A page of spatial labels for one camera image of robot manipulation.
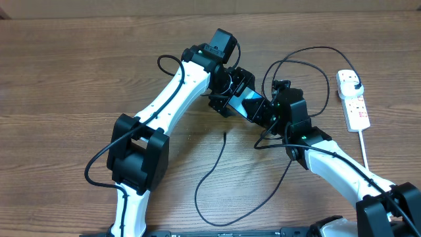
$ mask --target wooden surface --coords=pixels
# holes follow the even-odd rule
[[[370,168],[397,184],[421,187],[421,14],[318,13],[76,20],[0,21],[0,236],[77,236],[113,223],[116,191],[89,185],[84,168],[110,138],[121,113],[134,115],[170,81],[156,66],[161,54],[180,56],[208,42],[221,27],[239,40],[240,66],[259,88],[269,65],[313,45],[344,52],[360,73],[372,127],[364,132]],[[235,52],[229,64],[234,63]],[[330,77],[331,99],[313,125],[362,162],[358,135],[349,133],[335,74],[348,68],[335,52],[302,52]],[[176,69],[173,62],[164,66]],[[285,65],[279,79],[302,88],[309,113],[320,110],[326,82],[318,71]],[[210,221],[248,212],[274,189],[288,157],[257,151],[262,129],[240,116],[224,119],[199,98],[175,127],[170,163],[152,193],[151,229],[249,230],[308,225],[355,211],[320,177],[293,163],[276,195],[256,213],[226,228],[205,224],[193,202],[200,178],[213,166],[227,131],[226,150],[199,190]],[[106,157],[91,176],[111,183]]]
[[[415,11],[421,0],[0,0],[12,19]]]

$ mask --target extension cord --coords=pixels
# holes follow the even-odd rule
[[[340,70],[336,74],[338,93],[342,101],[343,114],[345,115],[345,122],[347,124],[348,131],[358,132],[361,143],[362,158],[364,160],[364,166],[368,170],[368,162],[366,157],[366,151],[364,146],[364,140],[362,138],[362,131],[370,127],[370,120],[368,119],[368,113],[364,97],[361,92],[364,92],[363,87],[359,90],[352,90],[348,85],[353,85],[358,82],[358,78],[353,70]]]

